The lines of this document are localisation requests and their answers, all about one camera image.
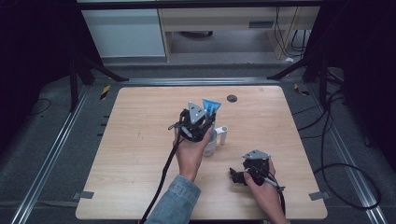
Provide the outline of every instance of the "person's left hand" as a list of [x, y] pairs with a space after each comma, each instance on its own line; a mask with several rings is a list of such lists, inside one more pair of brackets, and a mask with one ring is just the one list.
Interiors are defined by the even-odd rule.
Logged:
[[[212, 133], [212, 128], [209, 128], [201, 142], [192, 142], [190, 140], [184, 139], [176, 152], [178, 169], [180, 175], [183, 175], [190, 181], [194, 182], [195, 177], [198, 174], [198, 169], [201, 165], [202, 154], [205, 147], [210, 141], [210, 135]], [[175, 145], [178, 136], [178, 128], [175, 129], [175, 140], [173, 145]]]

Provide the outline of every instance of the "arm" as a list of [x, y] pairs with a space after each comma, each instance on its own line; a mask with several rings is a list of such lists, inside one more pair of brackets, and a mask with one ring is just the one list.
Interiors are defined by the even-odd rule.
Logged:
[[[270, 173], [275, 176], [275, 167], [271, 160], [269, 160]], [[256, 203], [260, 209], [268, 216], [271, 223], [273, 224], [286, 224], [288, 221], [283, 214], [282, 207], [276, 188], [274, 186], [264, 182], [261, 186], [258, 186], [250, 174], [244, 173], [245, 181], [249, 186]]]
[[[209, 129], [201, 142], [193, 143], [183, 140], [177, 149], [177, 163], [179, 175], [175, 178], [169, 189], [155, 206], [147, 224], [153, 223], [189, 223], [192, 210], [201, 194], [199, 188], [193, 183], [201, 165], [202, 154], [210, 140]], [[178, 129], [175, 129], [176, 143]]]

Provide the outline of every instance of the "metal rail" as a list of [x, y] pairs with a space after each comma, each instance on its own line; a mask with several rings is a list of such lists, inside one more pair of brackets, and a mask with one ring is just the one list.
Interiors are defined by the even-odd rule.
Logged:
[[35, 181], [29, 188], [28, 192], [26, 193], [22, 202], [17, 208], [14, 217], [11, 220], [12, 224], [25, 223], [33, 208], [35, 207], [35, 203], [40, 196], [41, 190], [44, 188], [44, 185], [46, 184], [47, 179], [50, 176], [50, 172], [52, 171], [53, 166], [58, 160], [64, 143], [67, 140], [68, 135], [70, 134], [70, 131], [76, 121], [76, 118], [78, 117], [79, 112], [81, 111], [89, 89], [89, 86], [83, 86], [81, 94], [79, 96], [80, 101], [76, 110], [69, 113], [66, 121], [64, 122], [64, 126], [62, 127], [55, 140], [55, 143], [52, 145], [52, 148], [49, 151], [47, 158], [44, 160], [43, 165], [41, 166], [37, 176], [35, 177]]
[[127, 86], [225, 86], [225, 85], [276, 85], [279, 81], [266, 77], [201, 77], [201, 78], [130, 78], [113, 85]]
[[[308, 85], [308, 88], [310, 89], [310, 92], [315, 93], [312, 95], [313, 95], [315, 102], [319, 105], [319, 100], [317, 97], [318, 93], [316, 92], [316, 90], [314, 90], [314, 88], [311, 85]], [[319, 106], [318, 110], [320, 113], [323, 113], [322, 107]], [[340, 157], [341, 162], [358, 167], [358, 165], [356, 164], [352, 155], [349, 153], [349, 149], [347, 148], [346, 144], [344, 143], [344, 140], [341, 137], [341, 134], [338, 132], [338, 130], [334, 124], [330, 128], [330, 137], [334, 143], [334, 147], [338, 153], [338, 156]], [[364, 206], [370, 206], [370, 205], [375, 204], [376, 203], [375, 196], [372, 193], [369, 185], [367, 184], [364, 176], [360, 172], [358, 172], [356, 170], [352, 170], [350, 168], [346, 168], [346, 173], [347, 173], [349, 180], [351, 181], [354, 189], [356, 190], [356, 193], [358, 194], [358, 197], [360, 198], [361, 203]], [[366, 214], [373, 224], [379, 224], [379, 223], [387, 224], [388, 223], [387, 219], [385, 218], [385, 216], [382, 213], [382, 210], [379, 206], [374, 209], [367, 210]]]

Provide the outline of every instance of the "metal bracket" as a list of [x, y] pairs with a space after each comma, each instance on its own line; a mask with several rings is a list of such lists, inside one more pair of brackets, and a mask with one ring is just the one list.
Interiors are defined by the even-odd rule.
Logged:
[[315, 192], [315, 193], [310, 193], [309, 197], [311, 198], [312, 201], [315, 201], [315, 200], [318, 200], [318, 199], [326, 200], [326, 199], [331, 198], [330, 194], [328, 192], [326, 192], [326, 191], [325, 192], [318, 191], [318, 192]]
[[243, 158], [247, 159], [247, 160], [258, 160], [258, 159], [270, 159], [271, 155], [267, 154], [265, 152], [262, 152], [258, 149], [254, 149], [253, 151], [248, 152], [247, 154], [242, 156]]
[[93, 198], [93, 192], [82, 191], [82, 192], [75, 192], [73, 194], [73, 199], [74, 200], [79, 200], [81, 198], [92, 199]]
[[203, 116], [206, 115], [206, 111], [200, 106], [189, 102], [189, 110], [190, 110], [190, 122], [191, 124], [195, 124], [198, 120], [200, 120]]

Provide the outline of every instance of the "denim sleeve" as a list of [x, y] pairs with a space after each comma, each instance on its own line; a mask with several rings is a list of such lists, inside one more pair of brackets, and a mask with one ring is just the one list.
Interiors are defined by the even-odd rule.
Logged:
[[200, 194], [201, 191], [194, 183], [178, 175], [145, 223], [189, 223]]

